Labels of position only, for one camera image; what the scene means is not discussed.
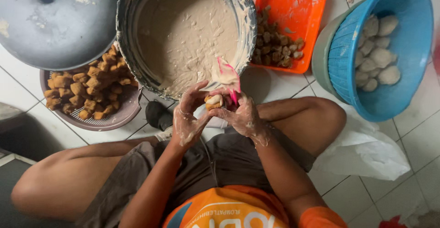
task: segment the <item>raw dumpling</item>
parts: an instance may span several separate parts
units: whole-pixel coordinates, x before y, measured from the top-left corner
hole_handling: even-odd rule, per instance
[[[359,71],[361,72],[371,72],[372,70],[376,69],[376,63],[372,61],[370,58],[365,58],[363,63],[359,67]]]
[[[378,79],[381,84],[393,85],[397,83],[397,81],[400,79],[399,68],[397,68],[395,65],[386,68],[379,73]]]
[[[355,67],[360,66],[360,64],[362,64],[364,58],[363,55],[360,51],[356,52],[356,58],[355,58]]]
[[[379,75],[379,73],[381,73],[381,68],[376,68],[374,70],[372,70],[371,72],[368,72],[368,75],[370,78],[375,78],[377,77],[377,75]]]
[[[378,47],[370,53],[370,58],[376,63],[377,67],[385,68],[390,63],[396,62],[397,55],[393,54],[387,49]]]
[[[373,48],[374,42],[372,42],[371,40],[365,40],[363,46],[359,48],[359,51],[362,53],[362,55],[367,56]]]
[[[368,38],[377,35],[378,31],[379,19],[377,19],[377,16],[372,15],[370,18],[368,18],[363,26],[363,34]]]
[[[358,42],[358,48],[360,48],[361,46],[363,46],[363,43],[365,42],[366,38],[365,35],[362,33],[359,36],[359,42]]]
[[[368,82],[362,87],[363,91],[371,92],[374,91],[377,88],[377,80],[376,79],[370,79]]]
[[[355,74],[356,86],[362,87],[368,82],[368,74],[360,71],[356,71]]]
[[[374,44],[377,47],[386,49],[389,46],[390,41],[391,40],[388,37],[377,37],[376,39],[374,39]]]
[[[377,35],[379,36],[387,36],[393,32],[393,30],[399,24],[399,20],[396,16],[387,16],[379,21],[379,32]]]

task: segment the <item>batter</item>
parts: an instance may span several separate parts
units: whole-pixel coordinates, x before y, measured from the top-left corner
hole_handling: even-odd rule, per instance
[[[138,23],[144,60],[174,98],[197,82],[211,81],[218,56],[236,66],[237,34],[224,0],[147,0]]]

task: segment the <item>black shoe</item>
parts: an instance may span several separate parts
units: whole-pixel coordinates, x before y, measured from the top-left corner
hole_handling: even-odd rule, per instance
[[[173,125],[173,115],[158,101],[148,102],[145,116],[148,124],[162,131]]]

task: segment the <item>blue colander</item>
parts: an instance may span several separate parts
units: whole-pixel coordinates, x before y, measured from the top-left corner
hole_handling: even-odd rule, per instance
[[[373,92],[356,89],[354,60],[359,35],[371,14],[394,14],[399,25],[389,36],[389,50],[397,54],[401,78],[395,85],[379,85]],[[433,34],[431,0],[366,0],[338,28],[330,46],[328,69],[336,92],[366,120],[379,122],[409,106],[425,73]]]

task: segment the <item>orange tray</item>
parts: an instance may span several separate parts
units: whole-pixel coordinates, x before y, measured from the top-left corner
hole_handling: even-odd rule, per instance
[[[283,72],[305,73],[310,64],[325,4],[326,0],[256,0],[257,11],[266,6],[271,6],[269,24],[278,22],[279,33],[289,36],[293,40],[302,37],[305,41],[305,46],[302,50],[304,56],[298,60],[293,60],[291,68],[256,65],[253,63],[250,65]],[[286,28],[289,28],[294,33],[285,32]]]

